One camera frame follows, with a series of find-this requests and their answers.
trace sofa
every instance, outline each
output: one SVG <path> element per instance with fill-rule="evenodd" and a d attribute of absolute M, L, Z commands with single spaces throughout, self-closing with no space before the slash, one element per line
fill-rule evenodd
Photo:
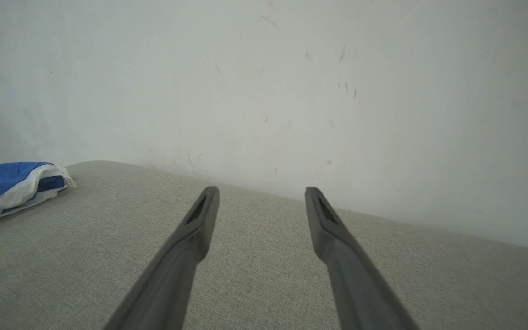
<path fill-rule="evenodd" d="M 103 328 L 212 184 L 111 161 L 67 169 L 77 188 L 0 219 L 0 330 Z M 338 329 L 304 200 L 218 187 L 184 328 Z M 528 329 L 528 248 L 337 213 L 421 329 Z"/>

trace white wall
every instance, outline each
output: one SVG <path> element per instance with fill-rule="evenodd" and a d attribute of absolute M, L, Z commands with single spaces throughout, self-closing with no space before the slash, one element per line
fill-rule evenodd
<path fill-rule="evenodd" d="M 528 1 L 0 0 L 0 161 L 98 159 L 528 246 Z"/>

